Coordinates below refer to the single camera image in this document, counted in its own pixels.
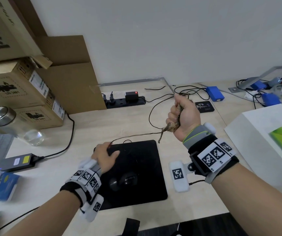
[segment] light wood desk surface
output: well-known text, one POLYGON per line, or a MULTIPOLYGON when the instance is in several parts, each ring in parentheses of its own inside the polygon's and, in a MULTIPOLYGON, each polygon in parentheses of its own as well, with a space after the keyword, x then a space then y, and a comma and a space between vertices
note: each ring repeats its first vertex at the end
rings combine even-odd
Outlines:
MULTIPOLYGON (((171 93, 171 91, 168 87, 158 91, 144 90, 144 88, 159 88, 164 85, 165 83, 162 81, 153 81, 101 87, 101 91, 114 91, 116 97, 116 94, 120 95, 120 92, 116 91, 136 90, 139 92, 139 96, 145 96, 149 101, 171 93)), ((207 97, 202 91, 199 93, 203 97, 207 97)), ((253 103, 227 93, 223 94, 225 99, 222 102, 213 103, 215 111, 201 114, 201 121, 202 123, 211 123, 217 129, 216 136, 224 138, 233 146, 224 128, 240 113, 253 110, 253 103)), ((194 102, 203 101, 198 95, 191 95, 190 99, 194 102)), ((123 136, 159 132, 159 129, 155 129, 148 122, 152 107, 159 101, 161 100, 158 99, 141 106, 71 115, 70 117, 75 120, 75 132, 70 148, 61 156, 44 160, 34 168, 17 173, 22 178, 12 201, 0 202, 0 210, 2 211, 0 226, 42 205, 59 192, 64 182, 76 171, 80 161, 92 155, 97 144, 105 141, 110 142, 123 136)), ((151 122, 154 126, 164 127, 166 125, 165 119, 173 103, 174 98, 166 100, 155 107, 151 115, 151 122)), ((71 129, 72 122, 65 117, 62 127, 43 130, 47 139, 40 146, 32 147, 20 142, 18 139, 14 139, 7 157, 26 153, 43 156, 58 152, 67 146, 71 129)), ((129 139, 133 142, 151 139, 157 141, 159 134, 136 136, 129 139)), ((114 144, 122 143, 124 140, 117 140, 114 144)), ((204 182, 190 186, 188 192, 176 193, 173 188, 168 163, 176 160, 182 160, 184 163, 190 162, 187 150, 170 132, 163 134, 161 143, 157 143, 157 147, 168 193, 167 200, 102 210, 92 223, 86 222, 76 214, 64 235, 120 235, 123 232, 126 218, 140 220, 139 230, 144 230, 228 212, 212 186, 204 182)), ((238 158, 241 164, 249 168, 249 165, 240 154, 238 154, 238 158)), ((203 179, 203 177, 195 174, 188 175, 189 182, 200 179, 203 179)), ((4 233, 17 222, 19 220, 9 225, 2 232, 4 233)))

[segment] black mouse pad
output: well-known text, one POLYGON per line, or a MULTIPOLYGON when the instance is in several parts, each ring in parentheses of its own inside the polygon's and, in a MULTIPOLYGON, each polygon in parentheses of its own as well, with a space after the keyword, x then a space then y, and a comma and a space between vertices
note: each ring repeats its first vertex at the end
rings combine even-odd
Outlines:
POLYGON ((117 150, 120 150, 120 154, 115 165, 101 176, 102 186, 98 193, 104 197, 104 203, 100 210, 167 199, 155 140, 112 145, 108 154, 117 150), (109 185, 114 180, 121 181, 117 191, 109 185))

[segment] white box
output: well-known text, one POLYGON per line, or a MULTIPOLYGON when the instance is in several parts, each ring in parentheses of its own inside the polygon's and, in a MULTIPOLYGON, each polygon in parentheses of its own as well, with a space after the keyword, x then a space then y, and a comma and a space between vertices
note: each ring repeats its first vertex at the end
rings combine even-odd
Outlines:
POLYGON ((269 133, 282 127, 282 104, 240 114, 224 130, 254 173, 282 186, 282 149, 269 133))

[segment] metal lid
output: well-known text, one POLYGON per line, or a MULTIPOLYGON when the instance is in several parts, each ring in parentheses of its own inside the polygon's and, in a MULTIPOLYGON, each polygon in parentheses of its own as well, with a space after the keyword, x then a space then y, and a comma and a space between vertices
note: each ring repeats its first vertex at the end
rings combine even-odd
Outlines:
POLYGON ((0 127, 8 125, 11 123, 16 117, 16 112, 5 106, 0 107, 0 127))

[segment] blue battery pack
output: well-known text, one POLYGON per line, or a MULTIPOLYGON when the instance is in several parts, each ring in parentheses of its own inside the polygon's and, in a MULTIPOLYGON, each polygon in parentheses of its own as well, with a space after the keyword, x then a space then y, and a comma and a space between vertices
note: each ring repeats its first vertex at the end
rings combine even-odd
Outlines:
POLYGON ((250 85, 250 87, 252 89, 254 89, 254 90, 263 90, 263 89, 265 89, 267 87, 267 85, 265 85, 260 80, 258 80, 257 82, 255 82, 252 85, 250 85))
POLYGON ((275 95, 274 93, 264 93, 264 94, 262 94, 262 100, 267 107, 281 103, 279 97, 277 95, 275 95))
POLYGON ((210 99, 212 99, 213 102, 222 101, 224 99, 223 94, 216 86, 206 87, 206 92, 209 94, 210 99))

